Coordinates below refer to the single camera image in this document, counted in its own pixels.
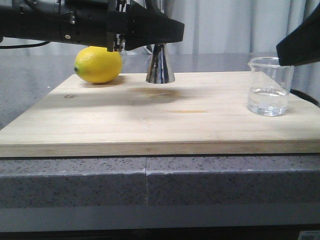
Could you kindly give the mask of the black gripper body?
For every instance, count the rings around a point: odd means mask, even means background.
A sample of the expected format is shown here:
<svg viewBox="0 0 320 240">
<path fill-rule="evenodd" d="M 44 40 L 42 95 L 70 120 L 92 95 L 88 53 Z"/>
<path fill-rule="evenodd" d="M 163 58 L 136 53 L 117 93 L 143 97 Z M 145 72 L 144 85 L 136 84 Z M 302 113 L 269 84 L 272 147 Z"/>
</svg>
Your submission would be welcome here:
<svg viewBox="0 0 320 240">
<path fill-rule="evenodd" d="M 2 0 L 0 37 L 120 52 L 129 8 L 128 0 Z"/>
</svg>

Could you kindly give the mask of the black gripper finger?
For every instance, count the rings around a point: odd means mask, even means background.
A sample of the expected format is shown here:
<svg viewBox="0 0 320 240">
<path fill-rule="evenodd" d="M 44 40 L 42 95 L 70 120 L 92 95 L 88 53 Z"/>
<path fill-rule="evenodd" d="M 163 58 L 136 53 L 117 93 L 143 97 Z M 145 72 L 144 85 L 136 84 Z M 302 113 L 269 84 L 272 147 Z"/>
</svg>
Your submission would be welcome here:
<svg viewBox="0 0 320 240">
<path fill-rule="evenodd" d="M 164 17 L 165 14 L 158 8 L 156 0 L 145 0 L 145 7 L 149 13 Z"/>
<path fill-rule="evenodd" d="M 320 61 L 320 7 L 276 45 L 281 66 L 300 66 Z"/>
<path fill-rule="evenodd" d="M 185 25 L 182 22 L 159 16 L 147 11 L 134 0 L 130 1 L 127 33 L 125 35 L 126 51 L 155 44 L 177 43 L 184 37 Z"/>
</svg>

